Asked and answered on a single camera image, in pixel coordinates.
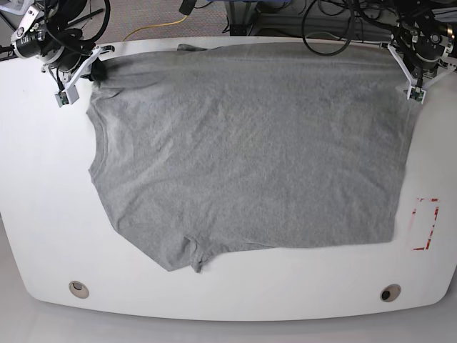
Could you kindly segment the black robot arm image-left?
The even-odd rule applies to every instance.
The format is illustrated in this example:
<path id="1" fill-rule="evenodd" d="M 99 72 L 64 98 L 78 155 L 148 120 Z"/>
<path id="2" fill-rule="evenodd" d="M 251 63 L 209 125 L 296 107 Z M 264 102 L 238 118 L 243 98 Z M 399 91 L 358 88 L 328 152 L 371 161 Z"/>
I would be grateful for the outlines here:
<path id="1" fill-rule="evenodd" d="M 69 90 L 78 79 L 93 81 L 103 76 L 99 67 L 93 72 L 92 66 L 101 63 L 102 53 L 114 50 L 112 46 L 96 45 L 109 24 L 110 1 L 105 1 L 100 9 L 103 21 L 92 37 L 85 38 L 83 29 L 74 26 L 89 5 L 89 1 L 33 1 L 6 48 L 21 59 L 39 58 L 44 71 L 57 83 L 58 97 L 66 103 L 69 103 Z"/>

